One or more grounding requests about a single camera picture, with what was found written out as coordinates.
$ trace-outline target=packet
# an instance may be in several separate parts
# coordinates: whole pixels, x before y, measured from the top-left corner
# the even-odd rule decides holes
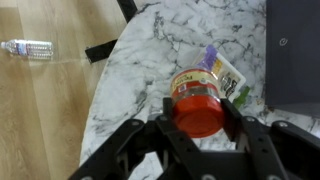
[[[234,68],[212,45],[207,46],[206,52],[201,52],[193,65],[208,69],[212,72],[220,98],[228,98],[233,102],[241,92],[246,78]]]

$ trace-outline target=plastic water bottle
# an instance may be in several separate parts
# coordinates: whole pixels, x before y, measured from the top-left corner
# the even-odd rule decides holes
[[[1,48],[7,49],[12,54],[34,59],[51,59],[53,55],[52,43],[44,41],[13,39],[8,42],[1,42]]]

